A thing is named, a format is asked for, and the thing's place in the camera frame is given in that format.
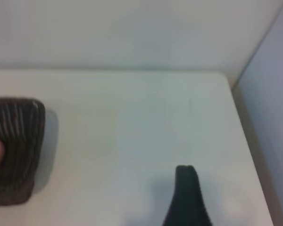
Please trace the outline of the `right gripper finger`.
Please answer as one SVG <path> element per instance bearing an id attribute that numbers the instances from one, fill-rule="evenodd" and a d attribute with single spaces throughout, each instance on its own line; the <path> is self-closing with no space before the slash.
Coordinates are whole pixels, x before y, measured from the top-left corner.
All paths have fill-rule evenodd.
<path id="1" fill-rule="evenodd" d="M 175 190 L 164 226 L 211 226 L 198 174 L 192 165 L 175 169 Z"/>

